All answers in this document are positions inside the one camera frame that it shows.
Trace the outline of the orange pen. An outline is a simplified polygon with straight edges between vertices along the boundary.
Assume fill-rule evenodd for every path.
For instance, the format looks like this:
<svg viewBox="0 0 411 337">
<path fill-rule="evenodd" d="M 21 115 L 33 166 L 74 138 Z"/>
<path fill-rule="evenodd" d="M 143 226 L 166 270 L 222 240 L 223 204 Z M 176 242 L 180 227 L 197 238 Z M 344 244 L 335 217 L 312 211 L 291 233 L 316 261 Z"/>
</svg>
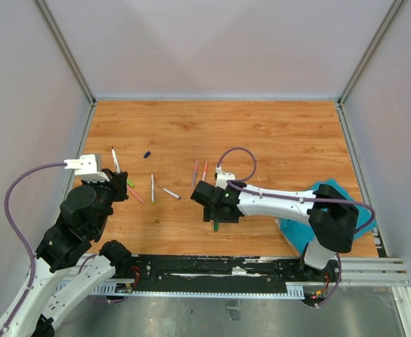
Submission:
<svg viewBox="0 0 411 337">
<path fill-rule="evenodd" d="M 208 172 L 208 160 L 204 161 L 202 181 L 206 181 L 207 172 Z"/>
</svg>

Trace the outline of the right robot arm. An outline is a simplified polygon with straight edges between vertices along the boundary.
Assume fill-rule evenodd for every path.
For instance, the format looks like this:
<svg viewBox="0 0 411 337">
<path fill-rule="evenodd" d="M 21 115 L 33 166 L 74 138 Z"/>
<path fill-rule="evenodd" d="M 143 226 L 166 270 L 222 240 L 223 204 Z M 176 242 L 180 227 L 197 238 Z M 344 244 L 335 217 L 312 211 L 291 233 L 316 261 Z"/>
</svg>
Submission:
<svg viewBox="0 0 411 337">
<path fill-rule="evenodd" d="M 338 253 L 351 252 L 359 216 L 352 201 L 328 184 L 282 192 L 245 183 L 219 187 L 201 181 L 190 199 L 203 207 L 205 222 L 238 223 L 243 217 L 269 216 L 309 226 L 312 236 L 299 262 L 299 273 L 308 281 L 318 279 Z"/>
</svg>

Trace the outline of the white pen green tip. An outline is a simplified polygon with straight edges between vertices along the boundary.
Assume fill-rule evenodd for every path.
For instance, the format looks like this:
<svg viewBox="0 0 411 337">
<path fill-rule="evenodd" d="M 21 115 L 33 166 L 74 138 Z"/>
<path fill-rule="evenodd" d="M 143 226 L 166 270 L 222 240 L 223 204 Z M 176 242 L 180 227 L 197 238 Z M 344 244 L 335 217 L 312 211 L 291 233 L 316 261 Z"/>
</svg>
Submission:
<svg viewBox="0 0 411 337">
<path fill-rule="evenodd" d="M 119 160 L 118 160 L 118 157 L 116 155 L 116 151 L 115 151 L 114 147 L 111 147 L 111 151 L 112 151 L 112 159 L 113 159 L 113 162 L 114 162 L 114 165 L 115 165 L 116 172 L 121 173 Z"/>
</svg>

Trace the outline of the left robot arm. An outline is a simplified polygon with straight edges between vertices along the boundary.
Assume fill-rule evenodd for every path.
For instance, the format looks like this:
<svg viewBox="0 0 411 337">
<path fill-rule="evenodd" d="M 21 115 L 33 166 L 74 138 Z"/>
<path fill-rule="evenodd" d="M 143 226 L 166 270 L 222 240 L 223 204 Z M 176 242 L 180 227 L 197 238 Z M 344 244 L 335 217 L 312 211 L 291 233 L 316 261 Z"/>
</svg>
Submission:
<svg viewBox="0 0 411 337">
<path fill-rule="evenodd" d="M 29 274 L 0 316 L 0 336 L 54 336 L 68 314 L 110 277 L 125 277 L 131 252 L 120 242 L 104 244 L 62 290 L 56 286 L 77 266 L 92 242 L 98 242 L 115 202 L 128 199 L 126 172 L 103 169 L 99 181 L 84 178 L 60 205 L 60 215 L 32 252 Z"/>
</svg>

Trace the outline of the purple pen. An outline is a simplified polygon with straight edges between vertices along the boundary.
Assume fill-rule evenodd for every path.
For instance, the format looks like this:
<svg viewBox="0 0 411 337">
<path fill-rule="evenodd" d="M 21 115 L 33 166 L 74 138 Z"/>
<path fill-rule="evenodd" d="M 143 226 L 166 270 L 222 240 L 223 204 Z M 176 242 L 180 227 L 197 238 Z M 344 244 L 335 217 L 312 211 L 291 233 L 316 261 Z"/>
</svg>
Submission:
<svg viewBox="0 0 411 337">
<path fill-rule="evenodd" d="M 196 184 L 198 167 L 199 167 L 199 161 L 196 160 L 195 163 L 194 163 L 194 171 L 193 171 L 192 179 L 191 179 L 191 187 L 194 187 L 195 184 Z"/>
</svg>

